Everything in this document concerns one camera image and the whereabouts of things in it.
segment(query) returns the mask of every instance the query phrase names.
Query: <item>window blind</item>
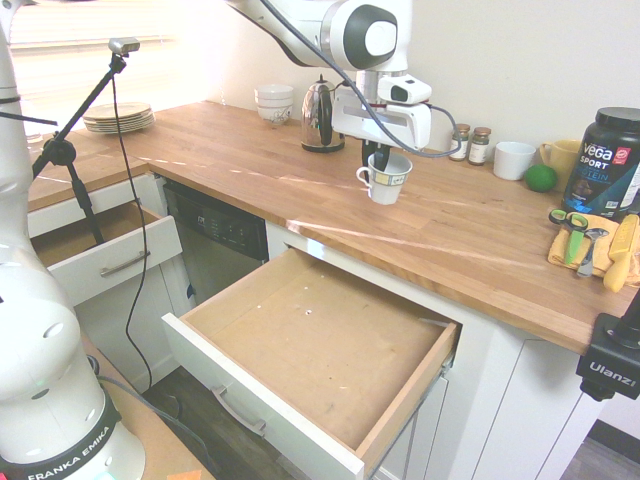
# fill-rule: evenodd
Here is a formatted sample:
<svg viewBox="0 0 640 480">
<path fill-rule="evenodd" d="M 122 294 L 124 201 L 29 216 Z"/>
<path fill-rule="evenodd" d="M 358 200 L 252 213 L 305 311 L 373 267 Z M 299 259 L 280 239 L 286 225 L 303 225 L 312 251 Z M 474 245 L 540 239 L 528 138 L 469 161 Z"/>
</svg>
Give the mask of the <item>window blind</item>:
<svg viewBox="0 0 640 480">
<path fill-rule="evenodd" d="M 179 4 L 44 1 L 18 9 L 11 27 L 11 52 L 25 114 L 64 125 L 107 73 L 108 42 L 114 37 L 136 37 L 141 42 L 140 50 L 126 59 L 127 68 L 116 75 L 118 102 L 146 102 L 157 111 L 201 100 L 192 86 L 189 57 L 183 55 L 185 25 Z M 93 105 L 112 101 L 109 85 Z"/>
</svg>

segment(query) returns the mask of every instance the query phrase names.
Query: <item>lime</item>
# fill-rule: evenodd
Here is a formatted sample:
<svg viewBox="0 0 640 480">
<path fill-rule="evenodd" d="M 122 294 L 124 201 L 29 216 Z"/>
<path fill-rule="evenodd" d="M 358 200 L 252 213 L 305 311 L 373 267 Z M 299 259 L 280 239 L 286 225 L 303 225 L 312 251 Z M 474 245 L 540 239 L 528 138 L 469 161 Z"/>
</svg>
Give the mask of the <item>lime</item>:
<svg viewBox="0 0 640 480">
<path fill-rule="evenodd" d="M 555 187 L 558 176 L 553 168 L 539 164 L 529 167 L 524 174 L 524 181 L 534 192 L 548 192 Z"/>
</svg>

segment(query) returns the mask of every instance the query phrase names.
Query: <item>scissors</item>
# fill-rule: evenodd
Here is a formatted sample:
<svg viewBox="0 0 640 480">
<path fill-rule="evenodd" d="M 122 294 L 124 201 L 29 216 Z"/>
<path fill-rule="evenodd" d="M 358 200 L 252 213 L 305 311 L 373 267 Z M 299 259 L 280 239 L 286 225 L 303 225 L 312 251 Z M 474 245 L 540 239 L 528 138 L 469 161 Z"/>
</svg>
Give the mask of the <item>scissors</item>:
<svg viewBox="0 0 640 480">
<path fill-rule="evenodd" d="M 589 221 L 576 212 L 567 213 L 564 210 L 556 209 L 551 210 L 549 213 L 549 220 L 556 225 L 563 225 L 569 229 L 571 235 L 569 236 L 569 243 L 567 244 L 567 250 L 564 255 L 564 263 L 569 265 L 576 258 L 582 239 L 584 238 L 584 231 L 589 226 Z"/>
</svg>

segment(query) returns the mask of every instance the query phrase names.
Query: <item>white wall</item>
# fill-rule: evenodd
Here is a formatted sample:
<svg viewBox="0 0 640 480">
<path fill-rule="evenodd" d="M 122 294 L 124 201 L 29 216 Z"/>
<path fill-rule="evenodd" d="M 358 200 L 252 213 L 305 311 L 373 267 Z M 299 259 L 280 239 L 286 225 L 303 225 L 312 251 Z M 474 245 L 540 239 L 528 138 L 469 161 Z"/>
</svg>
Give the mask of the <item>white wall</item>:
<svg viewBox="0 0 640 480">
<path fill-rule="evenodd" d="M 191 13 L 209 99 L 254 109 L 254 86 L 288 83 L 299 115 L 307 88 L 327 73 L 289 62 L 221 1 L 193 2 Z M 415 0 L 410 72 L 456 121 L 492 128 L 492 144 L 582 138 L 598 108 L 640 107 L 639 19 L 635 1 Z M 440 115 L 432 138 L 431 147 L 448 147 Z"/>
</svg>

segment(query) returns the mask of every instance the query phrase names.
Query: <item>drawer handle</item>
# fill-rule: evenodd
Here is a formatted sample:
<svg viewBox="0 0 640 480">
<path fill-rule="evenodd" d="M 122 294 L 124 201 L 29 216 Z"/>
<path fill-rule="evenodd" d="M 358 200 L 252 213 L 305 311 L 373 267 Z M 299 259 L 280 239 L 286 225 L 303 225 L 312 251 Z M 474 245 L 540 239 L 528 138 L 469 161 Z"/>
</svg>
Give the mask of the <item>drawer handle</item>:
<svg viewBox="0 0 640 480">
<path fill-rule="evenodd" d="M 234 411 L 233 408 L 231 408 L 231 405 L 225 402 L 224 398 L 222 398 L 222 395 L 224 395 L 227 392 L 227 387 L 223 385 L 220 388 L 212 388 L 211 392 L 213 392 L 213 394 L 215 395 L 216 400 L 220 402 L 220 405 L 222 405 L 222 408 L 224 408 L 229 415 L 235 418 L 238 421 L 238 423 L 240 423 L 240 425 L 242 425 L 247 430 L 255 433 L 259 437 L 264 437 L 264 429 L 267 426 L 267 422 L 265 422 L 264 420 L 258 420 L 256 423 L 251 424 L 247 422 L 244 418 L 242 418 L 240 415 L 238 415 L 238 413 Z"/>
<path fill-rule="evenodd" d="M 109 275 L 113 275 L 114 273 L 119 272 L 120 270 L 124 270 L 127 267 L 130 267 L 131 265 L 135 265 L 138 262 L 141 262 L 142 260 L 144 260 L 144 257 L 148 257 L 149 255 L 151 255 L 151 252 L 147 250 L 147 254 L 145 255 L 144 252 L 139 252 L 138 255 L 136 255 L 134 258 L 132 258 L 131 260 L 127 260 L 124 263 L 121 263 L 120 265 L 116 265 L 115 267 L 112 268 L 103 268 L 102 270 L 100 270 L 100 276 L 102 278 L 108 277 Z"/>
</svg>

